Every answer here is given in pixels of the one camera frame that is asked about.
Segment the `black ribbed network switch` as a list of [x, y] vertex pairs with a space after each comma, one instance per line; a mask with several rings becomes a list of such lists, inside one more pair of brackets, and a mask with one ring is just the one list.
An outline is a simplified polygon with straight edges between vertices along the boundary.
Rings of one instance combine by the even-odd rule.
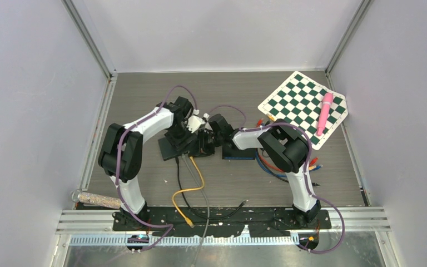
[[255, 149], [240, 150], [234, 143], [228, 142], [222, 145], [223, 160], [254, 160]]

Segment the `black router box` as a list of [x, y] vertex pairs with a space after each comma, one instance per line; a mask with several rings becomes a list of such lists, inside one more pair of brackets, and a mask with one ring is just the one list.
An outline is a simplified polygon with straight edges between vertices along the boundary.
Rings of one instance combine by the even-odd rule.
[[164, 137], [158, 140], [158, 146], [160, 148], [161, 156], [164, 161], [174, 159], [175, 157], [182, 156], [183, 154], [188, 154], [189, 152], [195, 149], [197, 142], [197, 134], [193, 134], [187, 139], [184, 147], [177, 148], [172, 145], [169, 140]]

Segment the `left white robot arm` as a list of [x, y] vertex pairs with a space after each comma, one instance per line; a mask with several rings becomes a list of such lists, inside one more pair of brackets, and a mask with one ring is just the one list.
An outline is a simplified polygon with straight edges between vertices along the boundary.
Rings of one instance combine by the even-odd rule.
[[164, 160], [189, 152], [195, 147], [197, 135], [188, 127], [193, 104], [184, 97], [175, 102], [159, 103], [138, 120], [124, 125], [111, 124], [106, 132], [98, 164], [110, 176], [121, 193], [122, 209], [129, 212], [127, 223], [135, 230], [147, 226], [147, 205], [138, 182], [145, 142], [160, 132], [158, 143]]

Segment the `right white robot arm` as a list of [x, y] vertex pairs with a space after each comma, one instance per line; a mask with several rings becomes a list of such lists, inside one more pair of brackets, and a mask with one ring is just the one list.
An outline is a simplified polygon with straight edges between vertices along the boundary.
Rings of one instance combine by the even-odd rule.
[[317, 222], [321, 203], [312, 190], [309, 174], [311, 141], [302, 129], [283, 119], [264, 126], [233, 129], [220, 114], [202, 119], [193, 116], [188, 120], [187, 129], [191, 132], [210, 130], [216, 146], [228, 144], [237, 150], [265, 150], [287, 177], [298, 226], [310, 228]]

